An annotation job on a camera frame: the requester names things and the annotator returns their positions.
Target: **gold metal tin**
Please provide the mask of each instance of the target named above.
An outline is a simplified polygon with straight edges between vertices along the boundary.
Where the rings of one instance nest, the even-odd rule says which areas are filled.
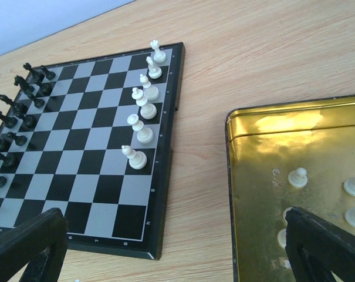
[[[226,119],[235,281],[295,281],[278,244],[282,213],[300,206],[355,235],[344,219],[355,197],[355,95],[236,109]],[[289,172],[307,170],[297,189]]]

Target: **wooden table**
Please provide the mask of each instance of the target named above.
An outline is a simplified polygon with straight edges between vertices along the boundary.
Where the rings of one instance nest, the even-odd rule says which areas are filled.
[[[69,250],[60,281],[231,281],[226,114],[355,94],[355,0],[137,0],[1,56],[0,93],[15,97],[25,62],[146,48],[154,38],[186,47],[162,258]]]

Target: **chessboard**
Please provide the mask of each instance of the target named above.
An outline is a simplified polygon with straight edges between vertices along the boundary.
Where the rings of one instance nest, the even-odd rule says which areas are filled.
[[[165,59],[153,61],[162,71],[153,79],[147,57],[156,51]],[[0,235],[57,207],[68,221],[68,248],[159,259],[184,54],[180,42],[17,76],[21,90],[7,101],[9,112],[0,112],[8,122],[0,127]],[[132,97],[133,88],[144,86],[140,75],[159,91],[148,102],[157,110],[151,119]],[[25,90],[25,82],[31,88]],[[128,122],[134,114],[153,132],[146,144]],[[144,153],[143,168],[129,165],[124,145]]]

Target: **black square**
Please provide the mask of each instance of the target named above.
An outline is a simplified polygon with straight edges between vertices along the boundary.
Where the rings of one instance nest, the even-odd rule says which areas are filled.
[[[118,205],[112,236],[141,239],[145,213],[145,206]]]
[[[70,110],[68,112],[59,112],[58,117],[53,125],[53,130],[72,128],[77,111]]]
[[[53,176],[46,200],[68,201],[70,192],[72,192],[76,176],[66,174],[56,174]]]
[[[145,167],[142,169],[133,169],[128,162],[126,164],[125,174],[126,175],[151,175],[151,171],[153,169],[153,163],[154,163],[155,149],[138,149],[137,151],[142,151],[146,154],[147,163]]]
[[[92,127],[111,127],[116,115],[117,107],[100,108],[96,110]]]
[[[82,93],[86,90],[87,84],[90,78],[76,78],[73,79],[72,84],[70,84],[67,94],[72,93]]]
[[[91,75],[104,75],[109,73],[109,70],[112,65],[112,59],[111,60],[105,60],[105,61],[98,61],[95,63],[93,71]]]
[[[68,232],[84,234],[89,218],[91,203],[69,202],[65,211]]]
[[[135,69],[147,69],[148,63],[146,62],[146,58],[148,56],[151,56],[151,53],[132,56],[129,65],[129,70],[133,71]]]
[[[40,215],[42,213],[44,201],[41,200],[24,200],[14,227]]]
[[[6,194],[6,198],[24,199],[32,179],[32,174],[14,175],[12,184]]]
[[[159,68],[161,68],[161,76],[159,78],[155,78],[152,79],[149,75],[148,75],[148,70],[147,70],[147,77],[149,79],[149,81],[151,82],[152,85],[154,84],[158,84],[158,83],[166,83],[167,82],[167,76],[168,76],[168,66],[160,66]]]
[[[124,144],[130,144],[134,130],[131,126],[116,126],[112,128],[107,149],[121,149]]]
[[[123,175],[100,175],[96,186],[94,203],[119,203]]]
[[[60,111],[62,102],[64,102],[65,95],[52,96],[48,99],[48,103],[44,108],[45,113]]]
[[[72,129],[67,136],[64,150],[83,150],[87,138],[89,137],[90,129]]]
[[[105,150],[84,151],[78,174],[100,174]]]
[[[26,151],[42,151],[46,146],[50,131],[35,131]]]
[[[104,89],[122,88],[124,86],[126,72],[110,73]]]
[[[163,108],[163,103],[155,103],[156,115],[152,119],[144,119],[141,115],[141,107],[138,109],[138,116],[140,120],[143,121],[145,125],[158,125],[160,123],[161,111]]]
[[[58,80],[65,80],[65,79],[72,79],[74,78],[74,75],[76,74],[78,65],[75,66],[65,66],[62,71],[61,74],[59,76]]]
[[[62,151],[43,152],[35,173],[54,174],[58,168]]]
[[[99,105],[101,91],[86,92],[83,94],[78,109],[95,109]]]

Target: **gray square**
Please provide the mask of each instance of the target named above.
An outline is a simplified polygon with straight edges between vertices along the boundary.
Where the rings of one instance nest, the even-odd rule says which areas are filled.
[[[52,209],[54,207],[57,207],[59,209],[61,209],[61,213],[63,215],[65,215],[65,211],[66,211],[66,207],[67,207],[67,202],[63,202],[63,201],[46,201],[44,203],[44,206],[43,206],[43,210],[42,210],[42,213],[44,213],[45,211],[49,210],[49,209]]]
[[[67,91],[72,84],[73,79],[59,80],[56,82],[55,86],[52,89],[51,96],[61,96],[66,95]]]
[[[13,228],[22,207],[23,199],[5,198],[0,207],[0,227]]]
[[[91,128],[89,137],[87,138],[85,150],[105,150],[107,149],[109,136],[112,127],[96,127]]]
[[[119,204],[147,206],[151,189],[151,175],[125,175]]]
[[[124,175],[128,158],[121,149],[106,150],[100,170],[101,175]]]
[[[106,85],[108,73],[106,75],[94,75],[89,79],[86,92],[103,90]]]
[[[116,204],[93,203],[84,235],[111,238],[117,214]]]
[[[98,174],[77,174],[74,180],[72,192],[70,193],[69,201],[92,203],[98,179]]]
[[[118,107],[114,117],[113,126],[130,126],[128,124],[128,117],[132,114],[138,113],[139,107],[137,105],[128,105]]]
[[[124,82],[124,87],[136,87],[142,85],[140,75],[146,75],[147,69],[128,70]]]
[[[29,188],[27,189],[25,199],[45,200],[48,194],[49,186],[52,182],[53,174],[35,174],[33,175]]]
[[[78,110],[72,129],[91,128],[93,125],[96,109]]]
[[[137,132],[133,132],[133,137],[131,138],[130,146],[133,149],[145,149],[145,148],[156,148],[159,140],[159,129],[160,125],[145,125],[149,127],[154,132],[154,138],[148,144],[142,144],[137,139]]]
[[[62,151],[69,132],[69,129],[51,131],[44,151]]]
[[[19,162],[17,174],[34,174],[43,152],[25,152]]]
[[[27,138],[27,142],[24,144],[24,145],[22,145],[22,146],[18,146],[18,145],[16,145],[15,144],[15,142],[13,141],[12,142],[12,144],[11,144],[11,146],[9,147],[9,152],[24,152],[24,151],[26,151],[26,149],[27,149],[27,146],[29,145],[29,143],[30,143],[30,139],[31,139],[31,137],[32,137],[32,134],[33,134],[33,131],[31,131],[31,132],[18,132],[17,133],[17,136],[26,136],[26,138]]]
[[[80,63],[77,71],[74,74],[74,78],[88,78],[91,76],[95,62]]]
[[[122,91],[122,88],[104,90],[100,97],[98,108],[117,107]]]
[[[109,73],[126,72],[129,69],[131,56],[114,58]]]
[[[77,174],[83,151],[63,151],[56,174]]]
[[[43,113],[40,116],[34,131],[51,131],[58,118],[58,114],[59,112]]]

